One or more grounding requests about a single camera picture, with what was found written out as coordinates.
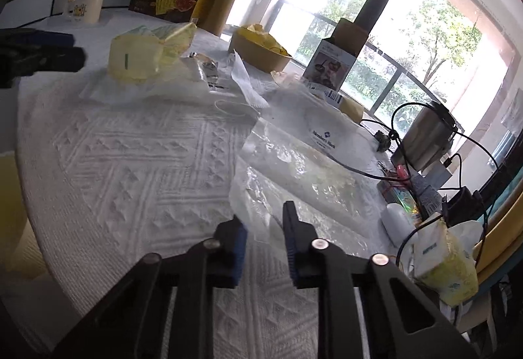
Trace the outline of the yellow green plastic bag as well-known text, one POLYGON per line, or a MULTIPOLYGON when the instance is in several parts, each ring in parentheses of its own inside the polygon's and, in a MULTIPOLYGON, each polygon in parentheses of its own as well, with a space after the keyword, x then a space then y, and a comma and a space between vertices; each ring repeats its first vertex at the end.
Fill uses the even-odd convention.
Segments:
POLYGON ((142 83, 172 67, 195 37, 194 23, 149 29, 139 26, 115 37, 110 46, 108 75, 116 80, 142 83))

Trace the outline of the clear plastic bag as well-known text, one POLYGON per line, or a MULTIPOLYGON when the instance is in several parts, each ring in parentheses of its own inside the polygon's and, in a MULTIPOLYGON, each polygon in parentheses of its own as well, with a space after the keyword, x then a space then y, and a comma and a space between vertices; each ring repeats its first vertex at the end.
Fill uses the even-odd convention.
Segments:
POLYGON ((279 87, 239 151, 229 191, 234 213, 254 240, 285 260, 283 205, 347 253, 396 248, 381 222, 379 190, 390 164, 365 128, 307 90, 279 87))

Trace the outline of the small foil wrapper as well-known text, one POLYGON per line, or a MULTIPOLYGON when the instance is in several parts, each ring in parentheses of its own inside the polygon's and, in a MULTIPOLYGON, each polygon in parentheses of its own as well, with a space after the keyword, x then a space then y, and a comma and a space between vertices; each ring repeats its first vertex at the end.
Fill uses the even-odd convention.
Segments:
POLYGON ((191 53, 190 57, 196 61, 210 86, 217 86, 219 71, 216 62, 204 54, 191 53))

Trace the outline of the white earbuds case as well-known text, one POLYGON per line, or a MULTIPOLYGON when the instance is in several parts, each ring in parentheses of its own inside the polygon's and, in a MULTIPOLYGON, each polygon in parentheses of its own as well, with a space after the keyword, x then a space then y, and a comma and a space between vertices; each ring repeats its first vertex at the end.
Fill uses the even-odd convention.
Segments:
POLYGON ((397 248, 415 229, 411 216, 397 203, 386 205, 385 210, 381 213, 380 221, 387 236, 397 248))

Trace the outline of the colourful small box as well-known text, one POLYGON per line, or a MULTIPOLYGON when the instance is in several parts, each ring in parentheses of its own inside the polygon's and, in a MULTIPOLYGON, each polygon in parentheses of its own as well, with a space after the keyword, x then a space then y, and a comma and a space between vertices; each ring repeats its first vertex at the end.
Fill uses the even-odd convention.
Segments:
POLYGON ((442 211, 442 196, 416 170, 403 164, 385 172, 378 189, 387 204, 397 203, 418 225, 442 211))

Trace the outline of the white tablecloth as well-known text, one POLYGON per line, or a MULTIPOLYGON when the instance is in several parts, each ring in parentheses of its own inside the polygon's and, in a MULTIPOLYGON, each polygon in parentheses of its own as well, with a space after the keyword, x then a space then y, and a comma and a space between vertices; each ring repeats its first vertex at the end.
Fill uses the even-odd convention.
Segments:
MULTIPOLYGON (((86 64, 74 74, 39 72, 20 81, 17 159, 26 210, 51 274, 81 313, 145 254, 183 254, 239 218, 229 191, 262 112, 222 101, 83 99, 89 81, 108 75, 112 40, 142 25, 161 22, 125 10, 106 10, 92 26, 59 16, 41 21, 41 29, 72 34, 86 64)), ((204 30, 191 50, 217 61, 229 55, 204 30)), ((280 87, 245 67, 263 99, 280 87)), ((286 253, 279 260, 248 231, 238 287, 214 293, 214 356, 313 358, 317 326, 316 291, 296 289, 286 253)))

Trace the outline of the black power adapter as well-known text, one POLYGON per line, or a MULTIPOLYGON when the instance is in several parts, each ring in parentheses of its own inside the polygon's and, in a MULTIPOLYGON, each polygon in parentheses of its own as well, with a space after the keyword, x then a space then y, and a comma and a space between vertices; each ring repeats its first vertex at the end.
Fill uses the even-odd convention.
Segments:
POLYGON ((378 130, 374 133, 373 137, 378 142, 377 151, 384 153, 390 149, 392 142, 396 141, 399 138, 399 135, 395 130, 390 130, 389 133, 383 133, 383 131, 378 130))

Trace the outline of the kraft paper mailer bag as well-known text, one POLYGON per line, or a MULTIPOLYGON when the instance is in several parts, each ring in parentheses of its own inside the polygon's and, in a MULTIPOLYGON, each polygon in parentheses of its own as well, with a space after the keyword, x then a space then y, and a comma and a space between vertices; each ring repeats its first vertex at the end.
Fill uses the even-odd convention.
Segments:
POLYGON ((360 124, 363 120, 363 105, 343 93, 322 84, 311 82, 308 79, 302 79, 297 73, 273 70, 270 72, 270 75, 278 86, 302 92, 308 91, 310 94, 338 109, 340 113, 345 114, 356 124, 360 124))

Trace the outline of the white zip bag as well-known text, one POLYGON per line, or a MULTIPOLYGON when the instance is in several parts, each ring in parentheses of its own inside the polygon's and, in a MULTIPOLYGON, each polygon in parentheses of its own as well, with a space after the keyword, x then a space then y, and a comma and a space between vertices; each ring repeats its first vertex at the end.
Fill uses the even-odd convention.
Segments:
POLYGON ((81 97, 106 105, 158 98, 199 105, 232 102, 257 111, 269 106, 266 99, 254 90, 238 53, 233 52, 225 60, 215 62, 219 71, 216 87, 208 84, 196 61, 188 56, 142 83, 122 82, 107 74, 95 76, 82 90, 81 97))

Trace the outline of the stainless steel kettle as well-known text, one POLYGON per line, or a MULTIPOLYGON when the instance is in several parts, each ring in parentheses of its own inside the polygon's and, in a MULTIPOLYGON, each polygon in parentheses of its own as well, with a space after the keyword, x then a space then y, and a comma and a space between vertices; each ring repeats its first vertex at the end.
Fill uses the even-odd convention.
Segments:
POLYGON ((392 164, 426 169, 448 153, 457 130, 457 121, 444 105, 432 100, 423 104, 401 140, 401 149, 393 153, 392 164))

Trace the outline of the brown paper bowl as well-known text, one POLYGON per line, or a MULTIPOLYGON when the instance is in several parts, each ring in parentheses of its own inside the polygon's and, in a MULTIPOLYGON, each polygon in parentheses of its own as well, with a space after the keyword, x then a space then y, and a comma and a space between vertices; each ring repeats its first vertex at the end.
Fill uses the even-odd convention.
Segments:
POLYGON ((273 52, 255 44, 235 31, 229 42, 229 52, 236 52, 241 59, 263 72, 283 71, 291 61, 290 56, 273 52))

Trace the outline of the yellow wrappers in bowl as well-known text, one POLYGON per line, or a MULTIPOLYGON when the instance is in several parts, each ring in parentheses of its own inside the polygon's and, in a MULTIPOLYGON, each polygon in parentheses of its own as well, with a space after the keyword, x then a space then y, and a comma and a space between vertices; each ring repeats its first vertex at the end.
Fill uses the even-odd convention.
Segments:
POLYGON ((266 32, 261 24, 250 24, 238 28, 237 33, 243 38, 252 43, 263 47, 273 53, 280 54, 285 57, 290 57, 285 48, 277 42, 272 35, 266 32))

